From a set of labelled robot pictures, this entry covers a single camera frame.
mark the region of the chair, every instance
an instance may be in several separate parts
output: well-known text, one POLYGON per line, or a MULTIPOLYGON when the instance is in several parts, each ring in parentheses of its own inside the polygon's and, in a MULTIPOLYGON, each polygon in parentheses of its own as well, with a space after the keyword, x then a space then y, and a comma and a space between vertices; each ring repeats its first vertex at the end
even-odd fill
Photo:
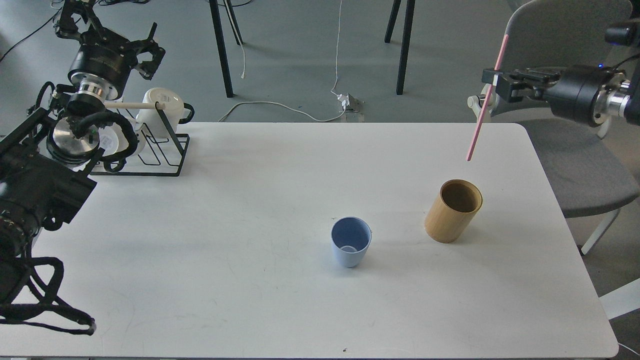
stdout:
MULTIPOLYGON (((391 42, 391 36, 396 26, 396 18, 398 11, 400 10, 401 0, 394 0, 394 4, 391 7, 391 14, 389 15, 389 22, 387 24, 387 32, 385 33, 385 42, 389 44, 391 42)), ((398 80, 396 83, 396 94, 402 95, 404 93, 404 76, 406 75, 406 62, 409 57, 409 43, 411 42, 411 27, 413 25, 413 10, 415 9, 415 0, 407 0, 406 13, 404 16, 404 31, 402 35, 402 48, 400 50, 400 65, 398 66, 398 80)))
POLYGON ((609 320, 640 309, 640 279, 602 295, 600 302, 609 320))
MULTIPOLYGON (((242 36, 240 35, 240 29, 238 28, 236 15, 234 13, 234 7, 230 0, 222 0, 231 23, 231 29, 234 32, 236 38, 236 44, 242 46, 244 43, 242 36)), ((216 46, 218 47, 218 57, 220 58, 220 67, 222 69, 222 80, 225 84, 225 93, 227 97, 234 96, 234 89, 231 84, 231 75, 229 74, 229 63, 227 59, 227 48, 225 47, 225 37, 222 33, 222 24, 220 22, 220 10, 218 9, 218 2, 215 0, 209 0, 209 8, 211 10, 211 19, 213 20, 213 32, 216 37, 216 46)))
MULTIPOLYGON (((533 0, 519 7, 506 28, 509 35, 501 69, 598 65, 611 49, 604 42, 608 25, 629 18, 627 0, 533 0)), ((507 103, 500 97, 472 96, 467 105, 477 114, 489 101, 488 114, 547 106, 525 99, 507 103)), ((609 123, 594 134, 588 126, 565 119, 519 121, 531 138, 565 218, 606 214, 580 248, 585 255, 620 213, 639 195, 629 171, 600 141, 609 123)))

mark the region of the chair backrest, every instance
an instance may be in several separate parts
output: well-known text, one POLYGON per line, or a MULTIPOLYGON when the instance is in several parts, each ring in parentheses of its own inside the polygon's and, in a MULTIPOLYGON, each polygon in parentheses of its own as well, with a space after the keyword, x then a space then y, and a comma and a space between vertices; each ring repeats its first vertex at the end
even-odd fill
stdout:
MULTIPOLYGON (((628 0, 533 0, 519 7, 509 19, 509 35, 501 70, 528 67, 567 67, 604 62, 611 45, 605 30, 629 19, 628 0)), ((496 97, 491 115, 511 110, 548 106, 525 99, 507 103, 496 97)))

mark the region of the white chair leg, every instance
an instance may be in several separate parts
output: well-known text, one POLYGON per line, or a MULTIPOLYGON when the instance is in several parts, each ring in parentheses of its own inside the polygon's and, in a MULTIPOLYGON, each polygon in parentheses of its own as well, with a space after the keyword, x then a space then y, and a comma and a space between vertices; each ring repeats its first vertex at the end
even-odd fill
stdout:
POLYGON ((609 320, 640 309, 640 279, 600 297, 609 320))
POLYGON ((596 245, 596 243, 600 240, 602 235, 607 231, 607 229, 613 224, 614 220, 620 214, 620 208, 615 209, 614 211, 610 211, 605 214, 604 219, 598 224, 593 234, 589 237, 586 243, 580 248, 580 253, 582 255, 586 255, 591 248, 596 245))

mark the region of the gray chair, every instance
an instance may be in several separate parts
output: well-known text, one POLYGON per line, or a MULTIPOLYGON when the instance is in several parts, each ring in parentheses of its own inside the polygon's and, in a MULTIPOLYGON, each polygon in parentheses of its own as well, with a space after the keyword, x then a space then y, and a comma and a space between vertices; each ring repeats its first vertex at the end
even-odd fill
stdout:
MULTIPOLYGON (((611 46, 604 41, 608 25, 629 18, 628 0, 533 0, 519 7, 509 20, 501 69, 567 67, 603 63, 611 46)), ((525 99, 508 103, 499 97, 469 97, 479 113, 489 101, 488 114, 548 106, 525 99)), ((609 123, 597 135, 582 124, 564 119, 519 121, 531 138, 540 163, 565 218, 606 214, 581 247, 586 254, 620 213, 639 195, 634 177, 600 141, 609 123)))

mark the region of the mug handle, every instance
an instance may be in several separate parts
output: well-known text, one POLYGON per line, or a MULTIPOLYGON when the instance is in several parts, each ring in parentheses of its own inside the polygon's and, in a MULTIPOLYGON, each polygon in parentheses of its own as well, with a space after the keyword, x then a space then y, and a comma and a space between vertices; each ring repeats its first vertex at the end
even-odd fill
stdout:
POLYGON ((189 115, 187 115, 187 117, 180 119, 178 121, 178 124, 186 124, 189 121, 191 121, 191 119, 193 119, 193 115, 196 114, 196 111, 193 109, 193 106, 190 104, 187 104, 186 102, 184 103, 184 108, 189 110, 189 115))

